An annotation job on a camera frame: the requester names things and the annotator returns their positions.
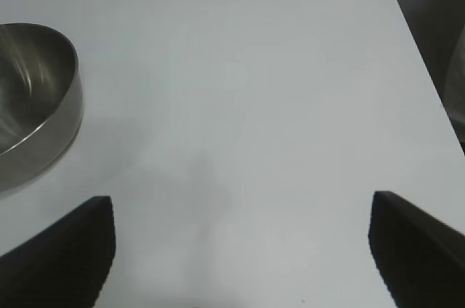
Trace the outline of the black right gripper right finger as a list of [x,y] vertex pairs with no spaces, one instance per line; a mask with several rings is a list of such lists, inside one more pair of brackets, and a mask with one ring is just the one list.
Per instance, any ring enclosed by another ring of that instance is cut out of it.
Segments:
[[397,307],[464,306],[464,235],[390,191],[373,195],[371,255]]

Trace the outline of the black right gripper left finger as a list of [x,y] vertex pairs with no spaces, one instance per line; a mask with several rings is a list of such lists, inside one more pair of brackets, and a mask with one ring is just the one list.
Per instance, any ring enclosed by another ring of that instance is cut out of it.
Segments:
[[93,307],[116,255],[110,196],[94,196],[1,256],[2,307]]

